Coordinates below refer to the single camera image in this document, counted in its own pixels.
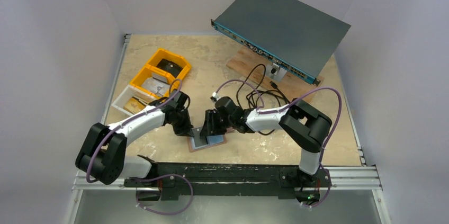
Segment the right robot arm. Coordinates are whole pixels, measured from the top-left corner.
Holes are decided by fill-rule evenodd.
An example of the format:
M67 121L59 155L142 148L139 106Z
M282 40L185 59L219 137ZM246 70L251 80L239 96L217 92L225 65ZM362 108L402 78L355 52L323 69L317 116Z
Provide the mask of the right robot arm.
M229 128L239 133L283 130L301 148L297 178L310 185L318 178L320 156L331 130L331 119L309 103L295 99L272 109L243 109L231 98L211 96L214 109L205 113L201 137L223 135Z

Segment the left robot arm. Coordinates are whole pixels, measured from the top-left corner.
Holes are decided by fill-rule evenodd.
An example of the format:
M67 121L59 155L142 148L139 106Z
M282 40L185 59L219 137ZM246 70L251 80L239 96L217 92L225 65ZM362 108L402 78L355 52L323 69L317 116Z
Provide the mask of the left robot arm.
M177 89L169 97L150 102L122 121L92 125L75 166L86 173L87 183L110 185L118 178L136 178L144 186L154 185L158 179L158 172L152 168L154 161L147 157L128 157L127 148L144 134L165 125L172 126L176 136L192 136L189 103L190 97Z

